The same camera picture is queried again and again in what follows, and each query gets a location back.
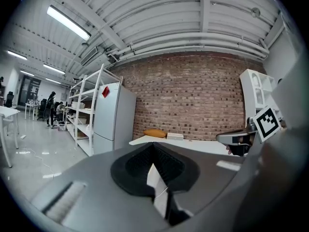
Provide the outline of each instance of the metal shelf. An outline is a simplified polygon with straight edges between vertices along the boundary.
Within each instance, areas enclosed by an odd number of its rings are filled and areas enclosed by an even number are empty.
[[[72,95],[68,98],[68,103],[69,103],[69,99],[77,98],[78,99],[77,107],[80,107],[81,102],[86,97],[89,97],[92,100],[90,109],[76,109],[76,108],[72,108],[72,107],[67,107],[67,111],[69,109],[76,111],[75,120],[78,120],[79,113],[84,113],[84,114],[90,115],[89,124],[91,125],[91,127],[89,128],[89,130],[86,129],[88,125],[76,124],[76,123],[74,123],[74,119],[66,116],[66,125],[67,125],[67,128],[68,128],[70,135],[75,139],[76,147],[77,147],[77,145],[79,145],[82,148],[82,150],[89,156],[93,155],[93,149],[92,149],[93,148],[93,143],[92,143],[93,115],[95,114],[94,108],[95,108],[95,102],[96,102],[96,98],[97,98],[98,87],[99,87],[99,85],[105,85],[105,84],[110,84],[110,83],[115,83],[115,82],[119,82],[120,85],[122,83],[122,77],[119,78],[115,74],[109,72],[108,70],[105,70],[103,68],[103,66],[104,65],[102,65],[101,68],[98,71],[92,73],[91,75],[89,75],[89,76],[85,75],[82,81],[80,81],[76,85],[72,86],[71,89],[70,89],[70,94],[72,93],[73,89],[76,89],[77,86],[81,85],[80,89],[79,89],[79,93],[76,94],[76,95]],[[95,87],[93,89],[84,91],[85,85],[88,82],[95,85]],[[83,132],[87,137],[75,137],[75,135],[77,135],[78,130]]]
[[[90,137],[90,135],[92,136],[93,135],[93,128],[91,128],[91,133],[90,133],[90,130],[87,130],[87,126],[89,124],[78,124],[77,125],[77,128],[82,131],[84,134],[86,134],[88,137]]]

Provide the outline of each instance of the white shelving unit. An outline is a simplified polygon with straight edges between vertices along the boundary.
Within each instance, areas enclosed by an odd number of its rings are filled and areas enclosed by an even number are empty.
[[[267,105],[274,109],[278,118],[281,117],[280,110],[271,96],[271,92],[277,86],[274,78],[247,69],[240,75],[240,80],[245,99],[246,119],[255,116]]]
[[[122,84],[122,77],[118,77],[113,73],[109,72],[108,70],[101,66],[101,69],[94,72],[90,76],[85,75],[83,80],[76,85],[72,86],[70,89],[70,94],[68,98],[68,104],[70,103],[69,100],[73,99],[77,101],[77,107],[67,107],[67,116],[66,116],[66,125],[67,130],[70,135],[75,140],[75,146],[79,146],[82,150],[88,155],[92,156],[94,154],[93,150],[93,121],[94,121],[94,114],[95,114],[95,103],[98,95],[98,88],[101,85],[110,84],[110,83],[119,83]],[[80,109],[80,104],[82,101],[89,101],[91,100],[91,107]],[[70,116],[68,111],[72,109],[76,111],[74,116]],[[89,124],[77,123],[79,120],[80,114],[89,114]],[[78,137],[78,130],[83,132],[86,136],[85,137]]]

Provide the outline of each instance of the white table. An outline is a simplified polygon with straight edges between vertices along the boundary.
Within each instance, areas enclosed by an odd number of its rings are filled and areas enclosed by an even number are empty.
[[[38,107],[40,105],[34,105],[34,104],[28,104],[26,103],[25,104],[25,119],[27,117],[27,106],[29,107],[29,117],[30,117],[30,111],[31,111],[31,107],[33,107],[33,110],[32,110],[32,120],[34,120],[34,110],[36,110],[35,112],[35,117],[37,118],[38,117]]]
[[[184,139],[183,141],[168,140],[166,138],[143,136],[136,140],[131,141],[130,145],[138,145],[149,142],[159,142],[166,143],[170,145],[179,146],[186,149],[197,150],[205,153],[218,154],[218,155],[228,155],[226,146],[218,141],[199,141]]]
[[[17,114],[19,113],[18,110],[0,106],[0,138],[2,143],[2,149],[6,158],[6,161],[11,168],[11,162],[9,159],[9,155],[6,148],[5,143],[5,136],[4,136],[4,127],[8,126],[10,123],[14,123],[14,139],[15,139],[15,146],[16,149],[18,149],[18,143],[17,143]],[[7,117],[13,116],[13,120],[7,119]]]

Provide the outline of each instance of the red sticker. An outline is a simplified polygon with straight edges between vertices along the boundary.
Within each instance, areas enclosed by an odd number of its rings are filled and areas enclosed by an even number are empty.
[[[102,95],[104,98],[110,93],[110,89],[106,86],[105,89],[102,92]]]

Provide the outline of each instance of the white floor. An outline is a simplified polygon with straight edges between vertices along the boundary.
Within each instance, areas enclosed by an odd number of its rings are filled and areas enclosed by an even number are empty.
[[[69,132],[48,128],[46,121],[37,121],[36,118],[32,121],[32,114],[25,120],[25,113],[19,113],[18,123],[19,149],[15,148],[14,136],[7,136],[6,144],[13,166],[7,166],[0,148],[0,174],[10,191],[30,200],[41,187],[52,180],[53,172],[58,175],[87,155],[80,147],[75,147]],[[26,135],[23,140],[20,138],[22,135]],[[44,159],[51,170],[43,165],[41,159],[34,157],[32,150]]]

